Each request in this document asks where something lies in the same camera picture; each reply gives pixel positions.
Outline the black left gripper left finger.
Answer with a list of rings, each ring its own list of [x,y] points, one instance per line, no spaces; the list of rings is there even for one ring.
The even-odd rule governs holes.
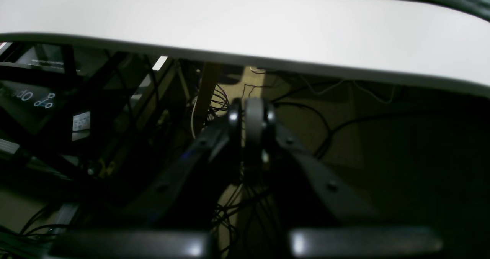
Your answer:
[[[213,121],[126,209],[130,226],[209,230],[221,194],[238,177],[242,102]]]

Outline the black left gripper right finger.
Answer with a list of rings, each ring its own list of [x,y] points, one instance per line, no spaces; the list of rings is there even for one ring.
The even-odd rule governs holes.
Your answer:
[[[268,177],[285,229],[379,223],[379,212],[318,161],[261,98],[245,102],[245,173],[256,177],[269,156]]]

